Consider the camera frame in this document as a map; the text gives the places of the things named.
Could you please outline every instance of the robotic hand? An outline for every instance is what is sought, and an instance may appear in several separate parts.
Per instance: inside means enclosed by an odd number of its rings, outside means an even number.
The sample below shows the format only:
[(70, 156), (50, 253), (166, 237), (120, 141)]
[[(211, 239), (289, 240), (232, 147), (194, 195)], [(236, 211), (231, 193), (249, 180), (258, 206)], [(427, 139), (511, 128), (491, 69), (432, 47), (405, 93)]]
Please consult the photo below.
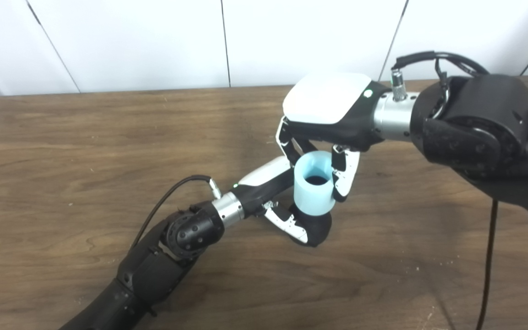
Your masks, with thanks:
[[(447, 77), (445, 59), (473, 77)], [(435, 60), (440, 81), (407, 93), (400, 69)], [(411, 142), (428, 161), (447, 165), (496, 201), (528, 211), (528, 88), (517, 78), (490, 75), (463, 56), (424, 52), (398, 58), (392, 88), (359, 74), (305, 77), (285, 98), (277, 142), (284, 156), (245, 176), (221, 195), (207, 176), (178, 182), (159, 201), (120, 263), (117, 276), (61, 330), (130, 330), (166, 299), (205, 249), (238, 221), (264, 216), (296, 242), (317, 246), (331, 216), (288, 209), (274, 197), (294, 184), (294, 166), (316, 151), (310, 140), (333, 144), (332, 197), (346, 200), (359, 155), (384, 140)], [(213, 201), (195, 204), (160, 221), (140, 240), (164, 200), (189, 180), (209, 183)]]
[[(441, 59), (473, 77), (447, 77)], [(426, 60), (435, 60), (440, 81), (407, 93), (400, 69)], [(337, 201), (349, 192), (359, 152), (398, 140), (412, 142), (428, 161), (451, 167), (492, 199), (528, 211), (528, 88), (518, 78), (490, 75), (460, 55), (423, 52), (397, 59), (392, 88), (364, 75), (306, 77), (287, 95), (284, 113), (278, 139), (291, 162), (299, 156), (291, 139), (304, 152), (308, 140), (335, 144)]]

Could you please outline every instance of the black cable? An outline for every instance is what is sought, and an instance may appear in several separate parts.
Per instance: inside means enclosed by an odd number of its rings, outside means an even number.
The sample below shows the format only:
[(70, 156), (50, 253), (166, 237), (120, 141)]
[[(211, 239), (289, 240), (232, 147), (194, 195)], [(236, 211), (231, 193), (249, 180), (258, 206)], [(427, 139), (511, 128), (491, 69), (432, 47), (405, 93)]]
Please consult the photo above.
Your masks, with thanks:
[(394, 63), (394, 66), (392, 66), (392, 70), (402, 69), (406, 65), (410, 65), (412, 63), (423, 62), (426, 60), (431, 61), (434, 59), (445, 59), (453, 65), (459, 67), (462, 71), (465, 71), (467, 74), (472, 76), (489, 74), (489, 71), (487, 71), (485, 67), (481, 66), (479, 63), (475, 62), (472, 59), (466, 58), (465, 56), (447, 52), (434, 51), (414, 53), (399, 57), (396, 59), (396, 63)]
[(140, 231), (138, 232), (136, 238), (134, 238), (134, 242), (131, 244), (130, 251), (134, 248), (134, 246), (138, 245), (138, 242), (140, 242), (140, 238), (142, 238), (142, 235), (144, 235), (144, 232), (145, 232), (146, 228), (148, 228), (148, 224), (150, 223), (150, 221), (152, 220), (153, 216), (156, 214), (158, 209), (167, 200), (167, 198), (170, 197), (170, 195), (172, 195), (172, 193), (176, 189), (178, 189), (180, 186), (182, 186), (183, 184), (185, 184), (187, 182), (190, 182), (190, 181), (204, 181), (204, 182), (209, 183), (211, 181), (211, 177), (210, 176), (204, 176), (204, 175), (189, 176), (189, 177), (185, 177), (184, 179), (178, 181), (174, 186), (172, 186), (172, 188), (170, 188), (166, 192), (166, 194), (164, 194), (164, 196), (162, 196), (162, 198), (160, 198), (160, 200), (154, 206), (152, 211), (150, 211), (150, 214), (148, 215), (148, 217), (144, 221), (144, 224), (142, 224), (142, 227), (140, 228)]
[(498, 201), (492, 200), (490, 211), (490, 233), (488, 234), (488, 251), (485, 257), (485, 279), (484, 292), (482, 294), (482, 307), (479, 311), (478, 324), (475, 330), (481, 330), (484, 326), (485, 313), (488, 309), (488, 297), (490, 296), (490, 279), (492, 277), (492, 254), (494, 253), (494, 237), (496, 235), (496, 220), (498, 218)]

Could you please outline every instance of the cup opening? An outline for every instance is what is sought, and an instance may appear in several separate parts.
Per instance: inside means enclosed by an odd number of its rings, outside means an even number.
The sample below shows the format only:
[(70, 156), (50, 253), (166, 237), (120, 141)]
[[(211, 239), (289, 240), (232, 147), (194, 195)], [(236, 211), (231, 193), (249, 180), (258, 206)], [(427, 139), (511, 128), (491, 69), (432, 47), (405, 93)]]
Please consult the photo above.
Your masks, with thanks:
[(308, 173), (305, 174), (304, 180), (313, 186), (322, 186), (329, 181), (329, 177), (322, 169), (312, 167)]

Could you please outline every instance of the wooden table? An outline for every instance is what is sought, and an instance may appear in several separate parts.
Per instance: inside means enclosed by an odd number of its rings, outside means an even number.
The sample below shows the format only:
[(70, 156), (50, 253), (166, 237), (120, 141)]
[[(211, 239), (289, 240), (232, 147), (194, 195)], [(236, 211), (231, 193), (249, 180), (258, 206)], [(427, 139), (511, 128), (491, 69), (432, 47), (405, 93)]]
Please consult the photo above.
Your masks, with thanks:
[[(229, 188), (280, 155), (289, 88), (0, 98), (0, 330), (57, 329), (90, 303), (180, 178)], [(159, 215), (208, 198), (189, 184)], [(471, 330), (489, 211), (489, 198), (411, 144), (379, 144), (324, 244), (300, 247), (245, 220), (139, 329)], [(494, 258), (485, 328), (528, 329), (521, 209), (501, 204)]]

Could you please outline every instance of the silver connector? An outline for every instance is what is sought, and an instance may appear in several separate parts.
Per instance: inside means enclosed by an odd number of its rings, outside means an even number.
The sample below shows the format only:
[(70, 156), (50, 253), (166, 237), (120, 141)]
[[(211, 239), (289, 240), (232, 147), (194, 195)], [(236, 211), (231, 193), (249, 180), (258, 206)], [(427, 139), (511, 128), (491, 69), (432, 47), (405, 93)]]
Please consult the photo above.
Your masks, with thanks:
[(240, 221), (245, 217), (241, 202), (237, 199), (237, 197), (235, 197), (233, 192), (228, 192), (221, 198), (214, 200), (211, 203), (217, 210), (217, 213), (221, 218), (225, 228), (228, 228), (232, 224), (237, 223), (237, 221)]
[(220, 199), (221, 198), (221, 190), (219, 189), (219, 187), (215, 183), (215, 180), (213, 180), (213, 179), (209, 180), (209, 186), (211, 187), (211, 192), (213, 193), (213, 197), (215, 197), (215, 199)]
[(374, 110), (374, 130), (385, 140), (410, 142), (410, 117), (419, 94), (408, 93), (406, 100), (394, 101), (393, 93), (385, 93), (378, 99)]
[(402, 78), (402, 71), (400, 69), (392, 70), (392, 93), (394, 94), (394, 102), (400, 102), (406, 100), (408, 94), (406, 94), (406, 85), (404, 84), (404, 78)]

